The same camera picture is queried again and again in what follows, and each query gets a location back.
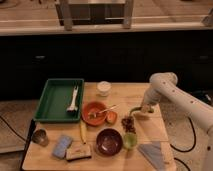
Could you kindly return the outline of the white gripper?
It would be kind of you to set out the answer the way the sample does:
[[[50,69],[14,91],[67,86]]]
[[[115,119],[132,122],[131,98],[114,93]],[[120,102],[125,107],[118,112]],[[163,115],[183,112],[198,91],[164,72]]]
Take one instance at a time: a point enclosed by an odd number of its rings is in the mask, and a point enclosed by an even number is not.
[[[157,105],[161,100],[162,95],[155,90],[152,86],[150,86],[144,93],[141,112],[148,113],[151,109],[151,106]]]

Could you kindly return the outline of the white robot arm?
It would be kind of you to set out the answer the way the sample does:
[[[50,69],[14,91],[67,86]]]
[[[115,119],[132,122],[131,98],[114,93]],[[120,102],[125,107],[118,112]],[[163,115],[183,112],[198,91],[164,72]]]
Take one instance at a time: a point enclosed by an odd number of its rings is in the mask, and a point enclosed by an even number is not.
[[[162,96],[185,110],[189,117],[209,136],[202,171],[213,171],[213,107],[177,87],[178,78],[173,72],[152,74],[149,88],[141,103],[146,113],[160,102]]]

